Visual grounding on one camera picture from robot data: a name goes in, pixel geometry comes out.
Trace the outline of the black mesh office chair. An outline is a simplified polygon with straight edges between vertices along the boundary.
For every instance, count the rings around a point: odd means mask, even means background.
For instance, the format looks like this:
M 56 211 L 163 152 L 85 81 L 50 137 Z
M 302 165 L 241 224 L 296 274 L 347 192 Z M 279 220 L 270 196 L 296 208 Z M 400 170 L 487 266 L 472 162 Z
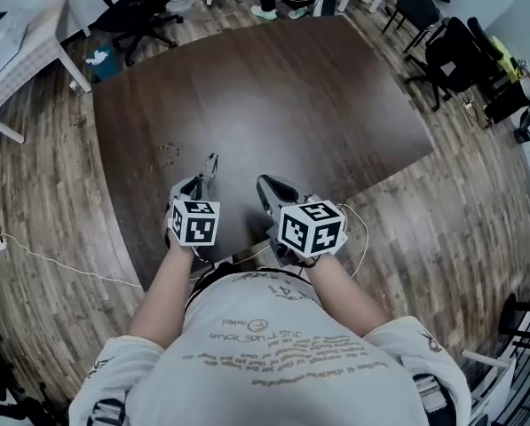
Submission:
M 125 51 L 124 62 L 130 67 L 134 64 L 132 55 L 142 38 L 148 36 L 174 49 L 178 43 L 156 31 L 157 28 L 175 21 L 181 23 L 184 18 L 176 13 L 166 11 L 170 0 L 102 0 L 107 9 L 94 22 L 95 28 L 114 34 L 113 46 L 117 51 L 122 49 L 120 42 L 131 39 Z

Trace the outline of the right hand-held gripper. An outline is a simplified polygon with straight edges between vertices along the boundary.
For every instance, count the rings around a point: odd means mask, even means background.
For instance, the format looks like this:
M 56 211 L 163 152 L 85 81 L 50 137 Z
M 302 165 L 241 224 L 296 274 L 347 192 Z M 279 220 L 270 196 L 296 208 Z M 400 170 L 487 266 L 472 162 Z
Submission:
M 300 258 L 334 255 L 345 243 L 345 215 L 331 201 L 305 202 L 307 192 L 283 177 L 260 175 L 257 194 L 265 212 L 274 219 L 267 231 L 271 249 L 281 267 L 296 265 Z M 285 206 L 278 203 L 303 203 Z

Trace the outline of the thin bent metal wire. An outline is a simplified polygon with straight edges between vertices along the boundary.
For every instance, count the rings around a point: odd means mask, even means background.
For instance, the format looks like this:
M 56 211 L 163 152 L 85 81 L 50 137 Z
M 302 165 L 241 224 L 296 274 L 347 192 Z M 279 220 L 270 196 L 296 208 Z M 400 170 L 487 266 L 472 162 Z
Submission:
M 219 156 L 216 153 L 211 153 L 199 174 L 208 189 L 211 188 L 218 172 L 218 158 Z

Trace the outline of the yellow side table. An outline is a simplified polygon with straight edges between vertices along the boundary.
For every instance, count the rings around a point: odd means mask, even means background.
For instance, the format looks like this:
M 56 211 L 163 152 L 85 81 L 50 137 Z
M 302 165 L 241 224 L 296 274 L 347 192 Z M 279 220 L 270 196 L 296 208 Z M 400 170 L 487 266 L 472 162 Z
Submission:
M 489 40 L 495 49 L 502 54 L 502 57 L 496 61 L 498 70 L 502 76 L 506 76 L 511 83 L 519 82 L 524 76 L 524 73 L 518 61 L 496 36 L 491 35 Z

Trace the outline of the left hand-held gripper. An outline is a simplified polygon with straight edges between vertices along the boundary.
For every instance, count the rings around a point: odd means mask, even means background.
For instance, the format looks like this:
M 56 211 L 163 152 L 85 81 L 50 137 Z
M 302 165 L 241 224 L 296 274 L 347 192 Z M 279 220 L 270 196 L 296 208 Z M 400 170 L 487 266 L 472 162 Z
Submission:
M 170 189 L 168 231 L 183 247 L 210 247 L 215 244 L 220 203 L 210 200 L 211 179 L 195 176 L 180 180 Z

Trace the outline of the person's black trousers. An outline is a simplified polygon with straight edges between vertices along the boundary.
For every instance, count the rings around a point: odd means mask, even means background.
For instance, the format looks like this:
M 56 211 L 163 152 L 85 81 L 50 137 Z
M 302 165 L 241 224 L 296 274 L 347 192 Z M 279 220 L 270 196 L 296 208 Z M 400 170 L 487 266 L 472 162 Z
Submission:
M 210 272 L 206 272 L 199 280 L 194 284 L 192 292 L 204 290 L 211 284 L 224 278 L 225 276 L 235 274 L 238 272 L 237 267 L 229 262 L 222 262 L 215 269 Z

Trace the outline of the white table with checkered cloth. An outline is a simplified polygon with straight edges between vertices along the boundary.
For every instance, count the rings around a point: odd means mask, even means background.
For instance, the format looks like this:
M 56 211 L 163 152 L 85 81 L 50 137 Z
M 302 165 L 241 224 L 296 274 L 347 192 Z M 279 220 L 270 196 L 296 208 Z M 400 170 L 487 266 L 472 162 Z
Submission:
M 19 52 L 0 70 L 0 107 L 38 72 L 58 60 L 85 93 L 91 84 L 61 46 L 59 27 L 65 15 L 72 14 L 86 36 L 91 35 L 77 0 L 53 0 L 29 22 Z M 22 144 L 24 136 L 0 122 L 0 133 Z

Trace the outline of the white chair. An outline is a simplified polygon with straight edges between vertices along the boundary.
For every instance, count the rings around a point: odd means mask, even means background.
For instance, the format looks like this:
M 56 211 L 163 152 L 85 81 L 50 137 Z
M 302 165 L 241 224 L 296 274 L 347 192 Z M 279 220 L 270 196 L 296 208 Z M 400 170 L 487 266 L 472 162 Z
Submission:
M 507 405 L 517 361 L 515 358 L 494 359 L 468 350 L 463 350 L 462 356 L 489 367 L 483 379 L 471 391 L 470 426 L 476 426 L 485 417 L 491 423 Z

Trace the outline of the person's left forearm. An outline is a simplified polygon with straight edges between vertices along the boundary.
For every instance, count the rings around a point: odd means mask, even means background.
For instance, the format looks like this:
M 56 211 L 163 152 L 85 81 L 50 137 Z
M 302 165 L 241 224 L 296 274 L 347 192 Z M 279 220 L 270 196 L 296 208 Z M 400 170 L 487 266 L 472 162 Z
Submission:
M 147 339 L 167 349 L 182 332 L 184 310 L 191 292 L 194 253 L 179 245 L 173 234 L 170 248 L 135 312 L 128 335 Z

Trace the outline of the teal waste bin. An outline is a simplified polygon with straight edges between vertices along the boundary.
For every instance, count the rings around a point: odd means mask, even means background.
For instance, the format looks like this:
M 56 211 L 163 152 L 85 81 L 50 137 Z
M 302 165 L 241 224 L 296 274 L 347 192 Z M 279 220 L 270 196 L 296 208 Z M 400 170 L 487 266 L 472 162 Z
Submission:
M 85 64 L 91 69 L 93 77 L 101 82 L 120 72 L 115 50 L 110 46 L 100 46 L 85 58 Z

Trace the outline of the black metal-leg chair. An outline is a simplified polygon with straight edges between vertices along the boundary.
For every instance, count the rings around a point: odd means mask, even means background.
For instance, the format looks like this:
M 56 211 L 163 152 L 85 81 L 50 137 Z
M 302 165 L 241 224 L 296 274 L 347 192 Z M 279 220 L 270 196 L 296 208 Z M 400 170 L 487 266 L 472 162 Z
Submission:
M 383 33 L 391 25 L 395 17 L 400 14 L 402 19 L 397 28 L 400 28 L 405 20 L 410 22 L 417 30 L 418 34 L 403 51 L 406 54 L 412 47 L 416 47 L 430 32 L 436 28 L 436 32 L 431 37 L 434 39 L 444 31 L 449 23 L 449 18 L 444 18 L 434 0 L 397 0 L 394 12 L 386 23 Z

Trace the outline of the black round stool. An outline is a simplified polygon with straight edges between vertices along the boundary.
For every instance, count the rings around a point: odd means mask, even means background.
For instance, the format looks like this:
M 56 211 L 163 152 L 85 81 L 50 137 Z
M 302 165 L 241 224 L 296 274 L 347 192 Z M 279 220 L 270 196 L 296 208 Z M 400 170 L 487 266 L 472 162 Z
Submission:
M 524 337 L 530 339 L 530 332 L 518 330 L 518 313 L 530 312 L 530 302 L 520 302 L 517 296 L 511 293 L 502 308 L 501 316 L 498 322 L 498 333 L 500 335 L 509 335 Z

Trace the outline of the person's right forearm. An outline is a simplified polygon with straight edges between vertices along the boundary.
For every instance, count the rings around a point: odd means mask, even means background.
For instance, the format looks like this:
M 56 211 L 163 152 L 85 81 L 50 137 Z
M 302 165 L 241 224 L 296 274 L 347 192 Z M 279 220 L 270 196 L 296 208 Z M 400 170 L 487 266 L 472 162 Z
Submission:
M 333 255 L 322 255 L 305 271 L 324 310 L 355 335 L 364 336 L 390 321 Z

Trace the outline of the person's white printed t-shirt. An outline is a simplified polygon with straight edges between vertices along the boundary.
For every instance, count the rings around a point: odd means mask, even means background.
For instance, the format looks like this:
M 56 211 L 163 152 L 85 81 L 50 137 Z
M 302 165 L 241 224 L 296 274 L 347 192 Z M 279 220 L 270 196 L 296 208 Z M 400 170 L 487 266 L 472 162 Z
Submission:
M 469 426 L 454 360 L 414 317 L 364 336 L 332 319 L 312 286 L 245 272 L 205 288 L 167 349 L 108 340 L 69 426 L 429 426 L 441 408 Z

